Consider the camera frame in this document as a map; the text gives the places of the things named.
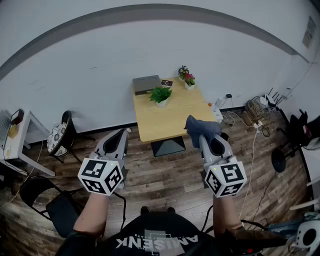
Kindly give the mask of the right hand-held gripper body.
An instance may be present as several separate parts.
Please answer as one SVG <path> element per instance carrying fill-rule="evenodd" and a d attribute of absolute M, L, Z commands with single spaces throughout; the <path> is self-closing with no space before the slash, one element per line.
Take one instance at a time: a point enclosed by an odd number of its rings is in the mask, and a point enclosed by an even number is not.
<path fill-rule="evenodd" d="M 200 172 L 204 188 L 209 188 L 216 198 L 235 196 L 247 182 L 244 165 L 235 155 L 202 157 Z"/>

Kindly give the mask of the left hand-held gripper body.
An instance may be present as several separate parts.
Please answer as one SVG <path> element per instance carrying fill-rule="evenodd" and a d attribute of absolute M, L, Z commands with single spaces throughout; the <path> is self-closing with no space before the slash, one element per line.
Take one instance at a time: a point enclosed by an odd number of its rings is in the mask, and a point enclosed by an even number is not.
<path fill-rule="evenodd" d="M 91 152 L 85 158 L 78 172 L 78 179 L 84 188 L 94 194 L 111 196 L 116 189 L 125 187 L 128 170 L 125 168 L 123 155 Z"/>

